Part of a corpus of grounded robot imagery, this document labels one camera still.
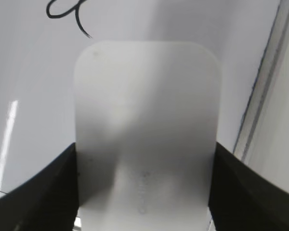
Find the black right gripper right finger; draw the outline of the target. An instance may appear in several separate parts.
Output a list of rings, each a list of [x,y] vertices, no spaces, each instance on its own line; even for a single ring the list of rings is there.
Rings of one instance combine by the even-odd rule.
[[[209,209],[218,231],[289,231],[289,193],[216,144]]]

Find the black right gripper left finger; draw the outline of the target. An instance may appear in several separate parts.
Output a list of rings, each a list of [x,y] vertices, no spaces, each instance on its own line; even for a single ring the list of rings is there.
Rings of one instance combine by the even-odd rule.
[[[79,208],[76,145],[0,198],[0,231],[71,231]]]

